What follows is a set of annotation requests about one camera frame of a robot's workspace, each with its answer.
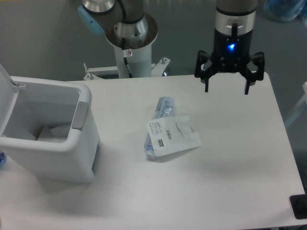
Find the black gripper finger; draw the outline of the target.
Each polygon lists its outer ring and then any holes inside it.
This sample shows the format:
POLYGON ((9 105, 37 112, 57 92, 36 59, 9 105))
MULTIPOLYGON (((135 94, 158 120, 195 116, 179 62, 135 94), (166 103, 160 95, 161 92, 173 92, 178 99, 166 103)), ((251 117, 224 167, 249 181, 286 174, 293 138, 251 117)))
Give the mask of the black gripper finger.
POLYGON ((215 63, 213 62, 212 55, 208 54, 203 50, 199 50, 197 54, 194 76, 196 78, 200 78, 201 82, 205 84, 205 92, 209 91, 210 77, 212 77, 216 73, 217 73, 217 65, 215 65, 215 63), (203 69, 202 66, 204 66, 208 61, 211 62, 211 65, 208 68, 203 69))
POLYGON ((249 62, 252 63, 253 70, 246 66, 246 85, 245 94, 249 93, 250 86, 253 86, 257 81, 264 79, 265 56, 263 52, 255 53, 249 56, 249 62))

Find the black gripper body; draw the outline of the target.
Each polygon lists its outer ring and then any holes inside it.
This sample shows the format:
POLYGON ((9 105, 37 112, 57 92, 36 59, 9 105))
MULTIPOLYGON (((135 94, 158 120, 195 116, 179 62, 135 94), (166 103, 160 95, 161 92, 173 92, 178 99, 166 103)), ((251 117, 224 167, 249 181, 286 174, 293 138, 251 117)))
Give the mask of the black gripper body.
POLYGON ((215 29, 212 69, 217 72, 246 72, 250 62, 252 31, 241 35, 223 34, 215 29))

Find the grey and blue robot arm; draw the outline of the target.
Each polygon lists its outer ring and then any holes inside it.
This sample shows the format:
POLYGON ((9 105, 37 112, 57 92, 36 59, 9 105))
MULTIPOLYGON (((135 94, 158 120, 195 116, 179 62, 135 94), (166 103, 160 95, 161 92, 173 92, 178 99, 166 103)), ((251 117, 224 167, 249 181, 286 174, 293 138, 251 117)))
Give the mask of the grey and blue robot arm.
MULTIPOLYGON (((264 78, 264 54, 249 53, 257 2, 218 0, 213 52, 197 54, 195 77, 208 85, 216 73, 239 73, 246 80, 245 92, 264 78)), ((84 0, 78 14, 94 34, 104 33, 113 46, 120 78, 160 75, 152 67, 152 43, 158 28, 144 11, 142 0, 84 0)))

